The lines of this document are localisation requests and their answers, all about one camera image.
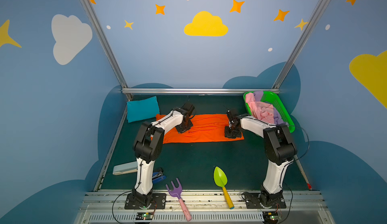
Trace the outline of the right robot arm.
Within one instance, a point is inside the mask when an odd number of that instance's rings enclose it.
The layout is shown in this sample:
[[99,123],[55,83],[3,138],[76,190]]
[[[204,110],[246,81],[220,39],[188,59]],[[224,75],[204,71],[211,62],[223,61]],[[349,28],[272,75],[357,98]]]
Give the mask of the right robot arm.
[[270,124],[249,114],[238,115],[228,110],[228,125],[225,137],[236,139],[241,131],[250,131],[264,139],[264,149],[268,158],[266,178],[261,185],[259,204],[263,208],[285,208],[283,199],[283,180],[288,166],[297,154],[296,144],[286,124]]

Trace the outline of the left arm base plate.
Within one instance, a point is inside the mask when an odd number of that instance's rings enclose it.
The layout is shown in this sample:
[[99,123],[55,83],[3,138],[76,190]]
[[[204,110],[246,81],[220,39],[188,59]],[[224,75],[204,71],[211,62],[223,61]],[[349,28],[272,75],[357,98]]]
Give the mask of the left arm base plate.
[[149,193],[147,195],[131,193],[125,201],[125,209],[165,209],[165,193]]

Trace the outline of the green plastic basket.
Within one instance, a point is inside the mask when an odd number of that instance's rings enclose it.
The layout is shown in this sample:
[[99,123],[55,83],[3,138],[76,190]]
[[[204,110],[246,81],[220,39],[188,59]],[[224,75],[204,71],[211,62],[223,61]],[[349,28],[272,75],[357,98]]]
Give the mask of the green plastic basket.
[[275,93],[268,91],[246,92],[243,99],[247,112],[253,117],[271,125],[286,124],[289,126],[289,131],[294,132],[294,123]]

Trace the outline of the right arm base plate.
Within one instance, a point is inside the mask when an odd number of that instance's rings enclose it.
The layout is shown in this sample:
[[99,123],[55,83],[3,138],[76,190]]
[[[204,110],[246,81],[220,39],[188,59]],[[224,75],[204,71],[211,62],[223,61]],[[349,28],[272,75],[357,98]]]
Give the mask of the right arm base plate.
[[243,192],[241,197],[247,209],[283,209],[287,207],[282,191],[276,194]]

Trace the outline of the orange t shirt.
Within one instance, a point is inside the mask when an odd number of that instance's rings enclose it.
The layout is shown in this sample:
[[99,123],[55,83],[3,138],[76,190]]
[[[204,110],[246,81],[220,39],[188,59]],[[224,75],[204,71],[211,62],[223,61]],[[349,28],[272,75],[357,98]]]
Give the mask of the orange t shirt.
[[229,142],[244,140],[244,136],[236,139],[225,137],[225,127],[228,118],[225,114],[195,115],[191,120],[193,126],[185,133],[178,133],[173,128],[165,134],[163,143],[204,143],[204,142]]

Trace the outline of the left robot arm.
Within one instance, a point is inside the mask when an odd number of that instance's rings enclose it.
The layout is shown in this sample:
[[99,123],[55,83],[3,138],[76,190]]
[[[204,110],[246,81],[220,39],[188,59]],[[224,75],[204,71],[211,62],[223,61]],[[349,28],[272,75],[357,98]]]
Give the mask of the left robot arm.
[[137,161],[137,180],[130,195],[139,207],[148,207],[152,201],[152,174],[156,159],[160,156],[164,136],[170,130],[185,133],[193,127],[191,115],[195,107],[185,103],[182,107],[173,108],[169,114],[152,123],[144,122],[136,136],[133,150]]

